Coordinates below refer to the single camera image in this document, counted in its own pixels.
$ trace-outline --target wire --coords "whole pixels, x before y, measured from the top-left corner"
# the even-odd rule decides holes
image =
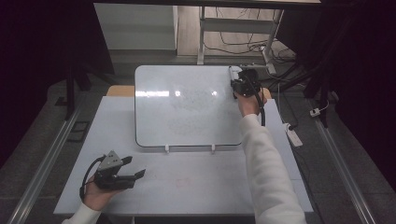
[[[97,158],[97,159],[90,165],[90,167],[89,167],[88,170],[87,170],[87,173],[85,173],[84,178],[82,179],[81,187],[79,188],[79,198],[81,198],[82,201],[84,200],[84,197],[85,197],[85,185],[89,184],[89,183],[86,183],[86,182],[87,182],[87,178],[88,178],[88,174],[90,173],[92,167],[93,167],[97,162],[103,161],[103,160],[105,159],[105,157],[106,157],[106,156]]]
[[[293,62],[295,62],[295,59],[293,58],[293,59],[290,59],[290,60],[285,60],[284,58],[281,58],[281,57],[276,57],[275,56],[275,54],[274,54],[274,50],[273,49],[271,49],[271,54],[272,54],[272,58],[274,59],[274,61],[275,62],[277,62],[277,63],[293,63]]]
[[[225,50],[225,49],[210,48],[210,47],[208,47],[208,46],[205,44],[205,41],[204,41],[204,46],[205,46],[207,49],[213,49],[213,50],[223,51],[223,52],[231,53],[231,54],[244,54],[244,53],[250,53],[250,52],[251,52],[251,50],[242,51],[242,52],[231,52],[231,51],[228,51],[228,50]]]
[[[262,114],[262,126],[265,126],[265,111],[264,111],[264,103],[262,102],[262,99],[260,98],[259,94],[255,91],[253,84],[251,83],[250,79],[248,76],[245,76],[245,79],[247,80],[247,84],[250,86],[250,88],[254,91],[254,96],[256,96],[257,103],[259,104],[260,107],[260,113]]]
[[[274,76],[272,76],[272,75],[270,75],[270,73],[268,72],[268,77],[271,77],[271,78],[274,78],[274,79],[277,79],[277,80],[281,80],[281,81],[289,81],[288,79],[283,79],[283,78],[280,78],[280,77],[274,77]]]
[[[280,117],[282,118],[282,115],[281,115],[281,113],[280,113],[280,100],[279,100],[279,83],[277,83],[277,104],[278,104],[278,111],[279,111],[279,115],[280,115]]]
[[[326,109],[328,106],[329,106],[329,101],[327,101],[327,105],[325,107],[321,108],[319,111]]]
[[[246,12],[248,11],[248,9],[247,9],[247,8],[243,9],[243,10],[241,11],[241,13],[242,13],[243,11],[244,11],[244,14],[241,15],[241,16],[239,16],[239,17],[237,17],[237,19],[239,19],[240,17],[244,16],[244,15],[246,14]],[[259,9],[259,13],[257,14],[256,20],[259,19],[260,12],[261,12],[261,10]],[[222,12],[220,11],[220,9],[219,9],[218,7],[216,7],[216,18],[219,17],[219,13],[220,13],[221,17],[224,18],[224,15],[223,15]],[[266,42],[266,41],[267,41],[267,40],[261,40],[261,41],[254,41],[254,42],[251,42],[251,39],[252,39],[252,37],[253,37],[253,35],[254,35],[254,34],[252,34],[251,37],[250,37],[250,39],[249,39],[249,41],[246,42],[246,43],[227,43],[227,42],[224,41],[224,38],[223,38],[223,36],[222,36],[222,32],[219,32],[219,33],[220,33],[221,41],[222,41],[223,44],[225,44],[225,45],[247,45],[247,47],[249,48],[249,44],[258,44],[258,43],[262,43],[262,42]]]

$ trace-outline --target black curtain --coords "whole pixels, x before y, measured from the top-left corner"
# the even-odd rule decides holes
[[[0,165],[71,66],[114,74],[93,3],[2,1],[0,7]]]
[[[332,88],[341,120],[396,190],[395,11],[367,2],[332,58]]]

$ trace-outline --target metal pole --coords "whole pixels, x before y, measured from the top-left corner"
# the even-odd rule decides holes
[[[274,38],[275,38],[275,35],[276,35],[277,27],[279,26],[280,17],[282,16],[282,13],[283,13],[283,10],[275,9],[274,24],[273,24],[273,26],[271,28],[271,33],[270,33],[270,36],[268,37],[268,41],[267,41],[267,44],[265,46],[264,54],[263,54],[265,63],[269,63],[269,61],[270,61],[270,56],[269,56],[270,55],[270,50],[271,50],[271,46],[272,46],[272,44],[274,42]]]
[[[349,193],[351,201],[355,205],[356,211],[361,218],[361,223],[375,224],[376,221],[373,216],[373,212],[371,211],[368,203],[364,199],[364,196],[361,193],[361,189],[356,183],[355,178],[353,178],[352,173],[350,173],[347,162],[344,160],[344,157],[341,155],[338,146],[335,144],[330,130],[325,128],[318,119],[316,120],[316,125],[318,127],[320,136],[322,137],[323,142],[329,151],[330,157],[334,162],[334,166],[344,182],[346,191]]]
[[[200,7],[200,34],[197,64],[204,64],[205,7]]]
[[[21,224],[26,221],[26,218],[29,216],[30,211],[35,204],[35,200],[40,193],[40,190],[43,188],[44,183],[47,180],[47,177],[50,174],[53,164],[58,158],[59,153],[61,152],[62,147],[64,146],[64,142],[66,141],[67,135],[70,133],[70,130],[73,128],[73,124],[75,123],[78,114],[84,105],[84,101],[86,99],[86,94],[81,94],[78,99],[78,106],[74,113],[72,114],[69,120],[66,120],[58,132],[55,140],[52,142],[52,145],[49,148],[49,151],[45,155],[43,161],[40,163],[35,175],[30,181],[26,191],[23,193],[20,201],[15,207],[14,212],[8,220],[7,224]]]

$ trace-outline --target table surface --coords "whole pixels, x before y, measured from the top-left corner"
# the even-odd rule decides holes
[[[133,189],[127,189],[106,208],[119,216],[251,216],[245,154],[241,146],[210,147],[189,151],[188,147],[140,147],[134,139],[133,87],[112,87],[102,99],[90,131],[78,155],[54,213],[72,215],[80,204],[78,189],[89,164],[110,150],[124,158],[133,156],[119,175],[146,169]],[[304,182],[292,154],[274,100],[265,106],[266,126],[288,169],[290,180],[305,212],[312,212]]]

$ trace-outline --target black cable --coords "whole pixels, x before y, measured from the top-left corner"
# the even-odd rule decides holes
[[[89,183],[92,182],[92,181],[90,181],[90,182],[86,183],[87,178],[88,178],[88,174],[90,173],[92,167],[93,167],[97,162],[103,161],[103,160],[105,159],[105,157],[106,157],[106,155],[103,156],[103,157],[100,157],[100,158],[96,159],[96,160],[90,165],[90,167],[88,168],[87,173],[85,173],[84,179],[82,179],[81,187],[79,188],[79,198],[80,198],[82,201],[84,201],[84,196],[85,196],[85,185],[87,185],[87,184],[89,184]]]
[[[250,88],[254,91],[254,90],[255,90],[255,89],[254,89],[254,86],[253,86],[253,84],[251,83],[251,81],[250,81],[250,79],[248,78],[248,76],[245,76],[245,78],[246,78],[247,83],[248,83],[248,85],[250,86]],[[265,126],[264,103],[262,102],[262,99],[260,99],[260,96],[259,96],[259,94],[258,94],[256,91],[254,91],[254,95],[256,96],[257,103],[259,104],[259,107],[260,107],[260,113],[262,114],[262,126]]]
[[[260,9],[259,9],[259,13],[257,14],[257,18],[256,18],[256,20],[258,20],[259,19],[259,16],[260,16]],[[224,15],[222,14],[222,12],[220,11],[220,9],[218,8],[218,7],[216,7],[216,18],[218,18],[219,17],[219,13],[221,14],[221,17],[222,18],[224,18]],[[251,38],[253,37],[253,35],[254,34],[252,34],[251,35],[251,37],[250,37],[250,39],[249,39],[249,41],[247,42],[247,43],[227,43],[227,42],[225,42],[224,41],[224,38],[223,38],[223,36],[222,36],[222,32],[219,32],[220,33],[220,38],[221,38],[221,41],[223,42],[223,44],[225,44],[225,45],[247,45],[247,47],[248,47],[248,45],[249,44],[258,44],[258,43],[262,43],[262,42],[266,42],[267,40],[262,40],[262,41],[254,41],[254,42],[251,42]]]
[[[262,50],[260,49],[260,47],[265,47],[265,45],[264,45],[264,44],[251,45],[248,49],[249,49],[250,51],[252,51],[252,52],[260,52],[260,51],[262,51]]]
[[[271,49],[271,53],[272,53],[272,55],[273,55],[272,58],[273,58],[274,61],[276,61],[277,63],[293,63],[293,62],[295,62],[295,59],[284,60],[283,58],[278,58],[278,57],[276,57],[275,54],[274,54],[274,50],[273,50],[273,49]]]
[[[250,53],[250,52],[252,51],[252,50],[247,50],[247,51],[242,51],[242,52],[231,52],[231,51],[228,51],[228,50],[225,50],[225,49],[210,48],[210,47],[208,47],[208,46],[205,44],[205,41],[204,41],[204,46],[205,46],[207,49],[219,50],[219,51],[223,51],[223,52],[231,53],[231,54],[244,54],[244,53]]]
[[[248,9],[247,9],[247,8],[244,8],[244,9],[240,12],[240,14],[242,14],[242,13],[243,13],[243,14],[240,15],[240,16],[238,16],[237,19],[239,19],[239,18],[245,16],[245,15],[247,14],[247,11],[248,11]]]
[[[278,58],[279,60],[282,60],[282,61],[294,61],[294,62],[295,62],[295,60],[296,60],[295,57],[281,57],[281,56],[280,56],[280,53],[281,53],[281,52],[284,52],[284,51],[286,51],[286,50],[288,50],[288,49],[282,49],[282,50],[280,50],[280,51],[277,53],[277,58]]]
[[[297,73],[297,75],[295,75],[294,77],[290,78],[290,79],[286,79],[287,76],[289,76],[294,70],[296,70],[297,68],[299,68],[300,65],[295,63],[292,67],[290,67],[288,69],[288,71],[286,71],[284,74],[280,75],[279,77],[274,77],[276,80],[271,83],[271,85],[268,86],[268,90],[271,91],[272,88],[277,85],[279,82],[289,82],[292,81],[294,78],[301,76],[305,70],[301,70],[299,73]]]

